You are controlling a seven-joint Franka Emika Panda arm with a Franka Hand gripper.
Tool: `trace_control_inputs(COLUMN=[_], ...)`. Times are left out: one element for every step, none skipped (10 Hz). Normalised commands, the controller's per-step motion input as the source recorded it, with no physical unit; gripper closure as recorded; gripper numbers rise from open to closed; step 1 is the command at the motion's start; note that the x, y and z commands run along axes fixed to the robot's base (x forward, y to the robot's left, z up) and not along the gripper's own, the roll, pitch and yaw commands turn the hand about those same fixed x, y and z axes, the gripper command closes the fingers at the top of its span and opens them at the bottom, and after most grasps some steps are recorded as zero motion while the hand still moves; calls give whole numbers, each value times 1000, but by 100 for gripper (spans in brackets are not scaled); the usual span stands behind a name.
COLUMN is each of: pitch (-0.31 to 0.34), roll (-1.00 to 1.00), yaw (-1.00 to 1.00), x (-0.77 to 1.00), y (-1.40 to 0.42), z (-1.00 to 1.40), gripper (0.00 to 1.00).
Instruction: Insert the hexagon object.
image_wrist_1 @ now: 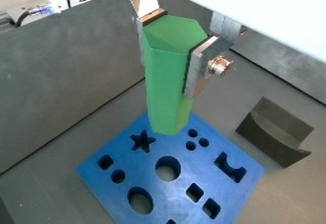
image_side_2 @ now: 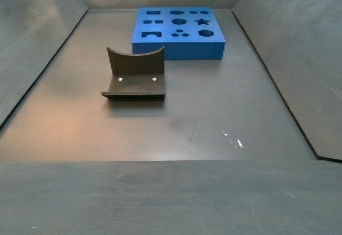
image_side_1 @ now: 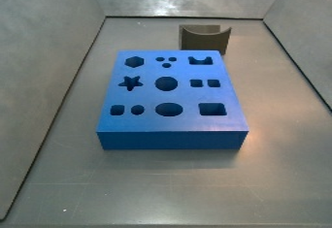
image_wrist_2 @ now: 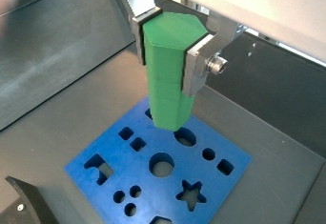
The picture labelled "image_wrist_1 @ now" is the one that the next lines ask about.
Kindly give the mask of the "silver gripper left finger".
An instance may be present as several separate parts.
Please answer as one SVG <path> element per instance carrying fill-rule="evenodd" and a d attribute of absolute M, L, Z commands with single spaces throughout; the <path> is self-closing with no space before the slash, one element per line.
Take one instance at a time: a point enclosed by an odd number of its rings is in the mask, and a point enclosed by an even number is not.
<path fill-rule="evenodd" d="M 136 29 L 138 31 L 141 62 L 145 63 L 144 27 L 168 12 L 160 7 L 158 0 L 128 0 L 132 7 Z"/>

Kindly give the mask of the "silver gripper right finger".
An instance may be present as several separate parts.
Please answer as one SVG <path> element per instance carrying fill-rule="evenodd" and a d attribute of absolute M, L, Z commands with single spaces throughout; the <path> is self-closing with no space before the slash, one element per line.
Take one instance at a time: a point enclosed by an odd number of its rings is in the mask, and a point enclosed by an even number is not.
<path fill-rule="evenodd" d="M 184 94 L 194 98 L 205 89 L 209 77 L 225 76 L 232 61 L 225 57 L 242 32 L 242 24 L 220 12 L 213 12 L 210 35 L 190 51 Z"/>

